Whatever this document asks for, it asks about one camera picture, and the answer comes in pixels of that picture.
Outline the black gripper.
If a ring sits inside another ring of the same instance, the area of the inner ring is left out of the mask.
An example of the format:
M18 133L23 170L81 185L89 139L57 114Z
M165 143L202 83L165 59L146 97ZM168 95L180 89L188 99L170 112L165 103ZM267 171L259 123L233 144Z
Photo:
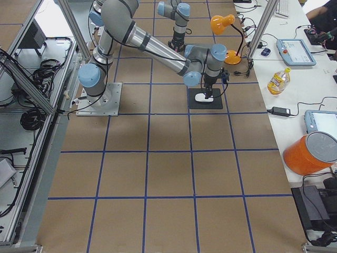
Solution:
M168 46L176 52L183 52L186 47L184 40L181 38L172 38L168 41Z
M217 82L218 79L221 79L223 84L228 83L230 79L230 74L228 70L222 68L217 76L210 76L207 73L203 76L204 87L205 87L205 98L210 99L212 97L212 85Z

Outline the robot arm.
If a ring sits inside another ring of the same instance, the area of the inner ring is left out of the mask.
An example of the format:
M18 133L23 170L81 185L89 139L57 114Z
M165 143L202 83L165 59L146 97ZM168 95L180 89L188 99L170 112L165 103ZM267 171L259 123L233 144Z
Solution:
M160 1L157 13L175 22L173 37L168 41L168 46L176 52L185 50L185 34L190 18L190 5L181 1Z
M204 84L204 98L211 102L213 84L222 79L229 80L229 73L223 68L227 48L223 44L183 46L183 54L141 29L134 20L139 1L99 1L100 12L91 10L89 18L103 28L98 46L90 61L78 72L79 81L86 92L89 105L100 109L108 105L112 92L107 87L108 70L113 63L113 43L134 48L149 54L166 67L182 76L188 86Z

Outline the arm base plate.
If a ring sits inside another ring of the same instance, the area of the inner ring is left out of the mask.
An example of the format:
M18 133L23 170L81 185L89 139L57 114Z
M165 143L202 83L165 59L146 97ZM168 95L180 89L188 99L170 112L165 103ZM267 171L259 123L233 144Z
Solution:
M123 83L108 83L105 93L97 101L87 96L86 91L82 88L82 96L86 98L79 100L76 115L78 116L118 116L120 108L120 99Z

